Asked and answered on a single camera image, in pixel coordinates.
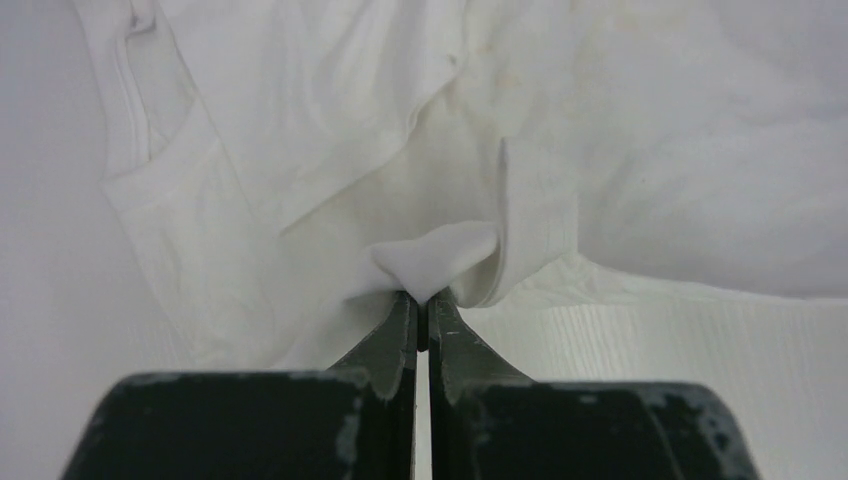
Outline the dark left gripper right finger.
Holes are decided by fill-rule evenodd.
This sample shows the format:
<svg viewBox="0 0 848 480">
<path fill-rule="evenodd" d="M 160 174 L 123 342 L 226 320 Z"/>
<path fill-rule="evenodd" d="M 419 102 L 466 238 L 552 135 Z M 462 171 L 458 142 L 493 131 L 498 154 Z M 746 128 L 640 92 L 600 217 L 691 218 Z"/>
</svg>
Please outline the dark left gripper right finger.
<svg viewBox="0 0 848 480">
<path fill-rule="evenodd" d="M 755 479 L 730 410 L 669 382 L 545 382 L 463 320 L 427 304 L 432 474 L 437 479 Z"/>
</svg>

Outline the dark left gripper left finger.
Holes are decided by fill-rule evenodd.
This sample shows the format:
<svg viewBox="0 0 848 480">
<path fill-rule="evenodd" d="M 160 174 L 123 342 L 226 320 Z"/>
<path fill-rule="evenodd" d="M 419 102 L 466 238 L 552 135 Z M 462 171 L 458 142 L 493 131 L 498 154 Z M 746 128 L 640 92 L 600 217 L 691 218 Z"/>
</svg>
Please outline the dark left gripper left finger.
<svg viewBox="0 0 848 480">
<path fill-rule="evenodd" d="M 67 479 L 410 479 L 418 304 L 325 370 L 159 372 L 103 397 Z"/>
</svg>

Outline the white t shirt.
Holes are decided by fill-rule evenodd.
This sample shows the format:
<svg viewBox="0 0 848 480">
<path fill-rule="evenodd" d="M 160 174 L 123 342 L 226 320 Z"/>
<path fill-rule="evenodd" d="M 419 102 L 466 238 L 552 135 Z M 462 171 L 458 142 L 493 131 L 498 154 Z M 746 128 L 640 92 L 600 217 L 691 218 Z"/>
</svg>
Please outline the white t shirt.
<svg viewBox="0 0 848 480">
<path fill-rule="evenodd" d="M 177 349 L 323 367 L 463 309 L 847 301 L 843 1 L 79 1 Z"/>
</svg>

